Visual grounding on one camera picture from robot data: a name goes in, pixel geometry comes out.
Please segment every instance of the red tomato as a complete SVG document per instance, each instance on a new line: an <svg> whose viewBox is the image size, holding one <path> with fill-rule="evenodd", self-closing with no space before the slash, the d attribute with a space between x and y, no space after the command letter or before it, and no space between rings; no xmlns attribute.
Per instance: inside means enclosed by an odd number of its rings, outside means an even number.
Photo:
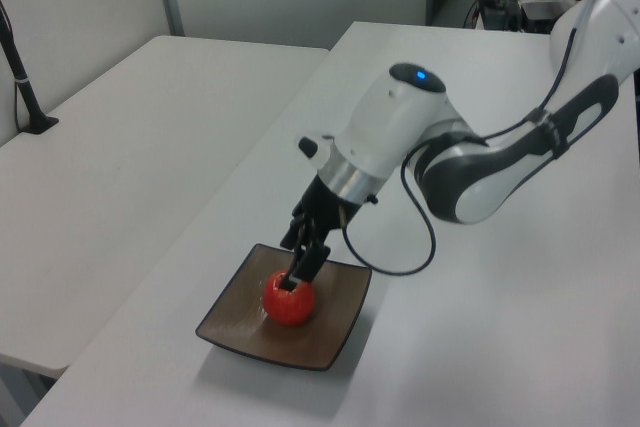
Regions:
<svg viewBox="0 0 640 427"><path fill-rule="evenodd" d="M286 270L279 270L267 279L262 306L279 324L293 326L307 320L313 310L315 296L309 282L300 282L291 292L281 289L280 282L286 273Z"/></svg>

